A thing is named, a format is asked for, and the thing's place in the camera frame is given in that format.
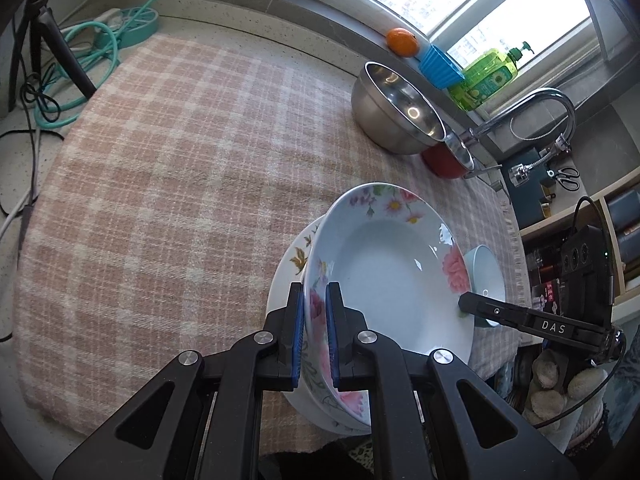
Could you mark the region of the right gloved hand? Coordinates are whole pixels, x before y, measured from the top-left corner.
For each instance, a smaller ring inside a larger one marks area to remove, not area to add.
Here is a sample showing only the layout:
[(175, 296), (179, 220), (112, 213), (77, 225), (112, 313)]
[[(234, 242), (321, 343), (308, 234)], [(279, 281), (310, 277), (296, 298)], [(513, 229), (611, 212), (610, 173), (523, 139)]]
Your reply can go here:
[[(574, 408), (608, 379), (608, 372), (600, 366), (588, 366), (574, 374), (568, 368), (568, 359), (551, 350), (541, 352), (533, 362), (532, 372), (533, 379), (523, 412), (524, 418), (532, 425), (548, 422)], [(570, 429), (571, 439), (590, 434), (604, 413), (604, 392), (605, 388), (602, 388), (572, 414), (541, 427), (539, 431), (550, 437)]]

